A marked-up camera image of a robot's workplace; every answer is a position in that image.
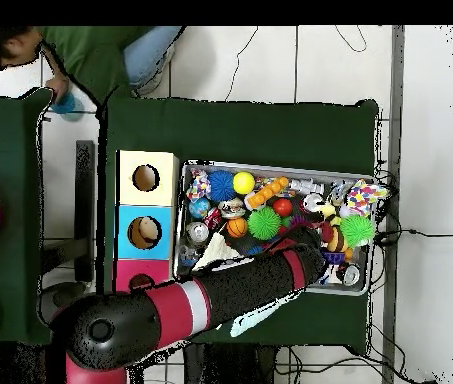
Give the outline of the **person's hand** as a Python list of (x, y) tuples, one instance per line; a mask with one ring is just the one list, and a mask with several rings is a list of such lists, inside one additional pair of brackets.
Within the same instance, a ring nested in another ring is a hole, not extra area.
[(70, 80), (64, 75), (57, 75), (46, 82), (46, 87), (54, 92), (54, 103), (58, 104), (67, 95), (70, 88)]

